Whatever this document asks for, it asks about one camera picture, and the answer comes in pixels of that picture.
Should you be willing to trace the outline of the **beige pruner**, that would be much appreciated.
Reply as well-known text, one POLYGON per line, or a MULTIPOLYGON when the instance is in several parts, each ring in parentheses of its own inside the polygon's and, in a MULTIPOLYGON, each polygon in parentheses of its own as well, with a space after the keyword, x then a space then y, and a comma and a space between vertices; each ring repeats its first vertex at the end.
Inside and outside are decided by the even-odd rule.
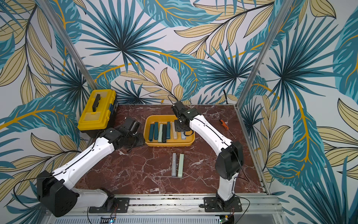
POLYGON ((175 130, 174 122, 172 122, 172 132, 173 132, 173 139, 176 140, 178 137, 177 137, 177 132, 175 130))

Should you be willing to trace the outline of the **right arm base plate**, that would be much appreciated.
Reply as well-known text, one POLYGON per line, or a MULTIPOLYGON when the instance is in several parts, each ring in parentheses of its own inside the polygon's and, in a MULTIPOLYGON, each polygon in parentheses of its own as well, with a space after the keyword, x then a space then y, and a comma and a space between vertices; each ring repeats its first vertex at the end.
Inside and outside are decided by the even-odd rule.
POLYGON ((242 212, 240 199, 235 196, 228 201, 223 201, 219 196, 205 197, 201 207, 205 209, 205 212, 242 212))

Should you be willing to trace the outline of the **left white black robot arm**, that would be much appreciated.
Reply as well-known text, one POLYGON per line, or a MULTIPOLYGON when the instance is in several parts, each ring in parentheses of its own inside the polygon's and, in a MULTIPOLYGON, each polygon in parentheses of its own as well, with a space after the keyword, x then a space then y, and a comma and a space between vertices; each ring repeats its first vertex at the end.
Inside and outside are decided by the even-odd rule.
POLYGON ((103 158, 116 150, 141 147, 145 143, 139 133, 140 122, 127 117, 116 128, 100 131, 94 142, 63 166, 43 171, 37 176, 37 199, 55 217, 62 217, 73 209, 98 208, 104 212, 115 209, 115 197, 106 189, 77 189, 76 183, 103 158))

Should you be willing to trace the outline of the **light green pruner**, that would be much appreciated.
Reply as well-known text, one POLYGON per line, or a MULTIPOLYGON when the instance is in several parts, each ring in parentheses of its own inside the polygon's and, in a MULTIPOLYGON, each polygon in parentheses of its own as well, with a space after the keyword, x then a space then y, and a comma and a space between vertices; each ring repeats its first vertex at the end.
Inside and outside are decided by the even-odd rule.
POLYGON ((184 154, 180 154, 179 167, 178 167, 178 178, 183 177, 183 168, 184 168, 184 154))
POLYGON ((163 142, 163 124, 159 124, 158 143, 162 143, 162 142, 163 142))

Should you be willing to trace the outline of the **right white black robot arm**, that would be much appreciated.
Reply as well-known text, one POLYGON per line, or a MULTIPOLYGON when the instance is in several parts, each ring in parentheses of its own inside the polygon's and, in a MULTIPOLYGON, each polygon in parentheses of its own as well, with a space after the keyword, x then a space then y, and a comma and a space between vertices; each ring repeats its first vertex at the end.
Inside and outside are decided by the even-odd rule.
POLYGON ((215 170, 220 176, 215 202, 207 202, 204 208, 210 211, 239 211, 235 202, 235 184, 244 164, 243 146, 232 141, 213 127, 195 108, 188 109, 181 101, 171 107, 177 119, 175 125, 184 131, 193 131, 201 136, 217 155, 215 170))

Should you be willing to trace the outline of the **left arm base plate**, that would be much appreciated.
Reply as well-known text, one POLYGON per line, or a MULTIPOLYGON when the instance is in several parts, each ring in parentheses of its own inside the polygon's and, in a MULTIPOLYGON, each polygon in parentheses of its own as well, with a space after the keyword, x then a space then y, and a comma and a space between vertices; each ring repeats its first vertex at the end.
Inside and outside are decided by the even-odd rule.
POLYGON ((127 213, 130 199, 127 197, 110 198, 101 207, 90 207, 90 214, 97 213, 127 213))

